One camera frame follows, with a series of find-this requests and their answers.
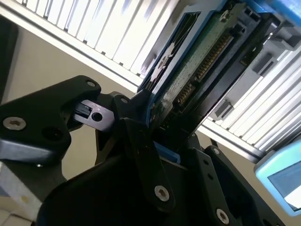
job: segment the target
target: beige wall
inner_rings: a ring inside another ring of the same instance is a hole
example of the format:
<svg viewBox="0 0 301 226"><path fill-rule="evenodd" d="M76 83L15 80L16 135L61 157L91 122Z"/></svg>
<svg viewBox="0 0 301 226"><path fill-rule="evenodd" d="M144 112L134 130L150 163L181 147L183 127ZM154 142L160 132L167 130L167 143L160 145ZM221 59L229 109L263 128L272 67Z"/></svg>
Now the beige wall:
<svg viewBox="0 0 301 226"><path fill-rule="evenodd" d="M24 96L79 74L90 76L99 82L103 88L103 93L118 91L128 97L133 95L133 93L107 77L23 30L20 32L20 39L14 57L15 65L11 70L5 101ZM63 160L63 174L67 178L71 178L93 166L96 158L94 129L83 127L72 132L71 136L72 144ZM205 135L198 133L198 137L202 146L210 145L210 140ZM286 225L301 225L299 223L301 218L288 217L258 182L253 173L252 163L225 147L221 146L221 149L264 200L272 206L272 209Z"/></svg>

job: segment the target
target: white metal slats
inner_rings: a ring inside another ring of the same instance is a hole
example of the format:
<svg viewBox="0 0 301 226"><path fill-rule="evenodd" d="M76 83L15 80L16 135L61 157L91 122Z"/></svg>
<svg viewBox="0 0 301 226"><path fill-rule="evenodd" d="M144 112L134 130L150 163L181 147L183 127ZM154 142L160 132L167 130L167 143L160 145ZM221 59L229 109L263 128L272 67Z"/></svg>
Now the white metal slats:
<svg viewBox="0 0 301 226"><path fill-rule="evenodd" d="M104 61L103 65L136 86L142 82L139 78L142 64L178 1L16 0L115 62L106 64Z"/></svg>
<svg viewBox="0 0 301 226"><path fill-rule="evenodd" d="M250 152L271 150L301 132L301 47L285 51L278 64L234 105L223 121L204 125Z"/></svg>

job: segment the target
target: black plastic bracket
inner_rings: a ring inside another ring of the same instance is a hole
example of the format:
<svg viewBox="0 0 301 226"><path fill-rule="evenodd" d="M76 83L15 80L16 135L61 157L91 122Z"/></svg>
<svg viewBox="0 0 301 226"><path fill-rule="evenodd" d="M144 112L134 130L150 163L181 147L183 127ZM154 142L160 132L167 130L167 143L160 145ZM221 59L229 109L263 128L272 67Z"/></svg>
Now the black plastic bracket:
<svg viewBox="0 0 301 226"><path fill-rule="evenodd" d="M80 75L0 106L0 159L58 163L71 143L67 122L76 105L100 91Z"/></svg>
<svg viewBox="0 0 301 226"><path fill-rule="evenodd" d="M223 194L233 216L244 226L284 226L284 223L216 146L209 146L210 156Z"/></svg>
<svg viewBox="0 0 301 226"><path fill-rule="evenodd" d="M187 149L182 156L185 166L198 182L211 220L221 226L239 225L228 208L211 158L196 148Z"/></svg>
<svg viewBox="0 0 301 226"><path fill-rule="evenodd" d="M114 112L115 125L110 134L96 131L96 163L105 162L125 150L127 157L135 161L146 200L161 212L171 212L175 208L173 190L151 133L144 123L139 122L137 115L137 109L148 100L149 92L142 90L132 99L119 93L112 93L110 96L111 106L106 107ZM163 202L156 196L156 186L163 186L168 191L168 201Z"/></svg>

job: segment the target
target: black slot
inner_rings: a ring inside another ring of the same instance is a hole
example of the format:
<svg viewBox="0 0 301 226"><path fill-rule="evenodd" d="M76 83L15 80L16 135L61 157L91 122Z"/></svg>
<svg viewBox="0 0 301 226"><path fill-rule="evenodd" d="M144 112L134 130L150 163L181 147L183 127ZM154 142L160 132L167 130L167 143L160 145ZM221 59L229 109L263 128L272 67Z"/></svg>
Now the black slot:
<svg viewBox="0 0 301 226"><path fill-rule="evenodd" d="M78 104L75 109L75 114L87 119L92 112L92 108L82 103Z"/></svg>
<svg viewBox="0 0 301 226"><path fill-rule="evenodd" d="M251 10L250 10L249 8L246 8L245 13L246 13L247 15L250 15Z"/></svg>
<svg viewBox="0 0 301 226"><path fill-rule="evenodd" d="M256 15L255 13L252 13L251 15L250 15L250 17L254 20L254 21L259 21L259 16L258 15Z"/></svg>

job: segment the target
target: blue plastic frame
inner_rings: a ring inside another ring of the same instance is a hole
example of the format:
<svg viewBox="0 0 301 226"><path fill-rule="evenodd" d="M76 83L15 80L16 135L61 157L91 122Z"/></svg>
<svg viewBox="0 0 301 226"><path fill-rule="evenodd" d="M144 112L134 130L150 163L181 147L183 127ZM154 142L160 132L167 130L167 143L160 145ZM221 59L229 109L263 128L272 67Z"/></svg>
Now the blue plastic frame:
<svg viewBox="0 0 301 226"><path fill-rule="evenodd" d="M295 163L301 161L301 140L290 144L277 151L267 161L265 161L258 169L255 170L256 177L272 194L280 206L287 212L288 215L294 217L301 214L301 210L294 211L285 201L279 191L268 179L269 176L284 170Z"/></svg>
<svg viewBox="0 0 301 226"><path fill-rule="evenodd" d="M301 26L300 0L244 0L257 13L279 13L289 22Z"/></svg>

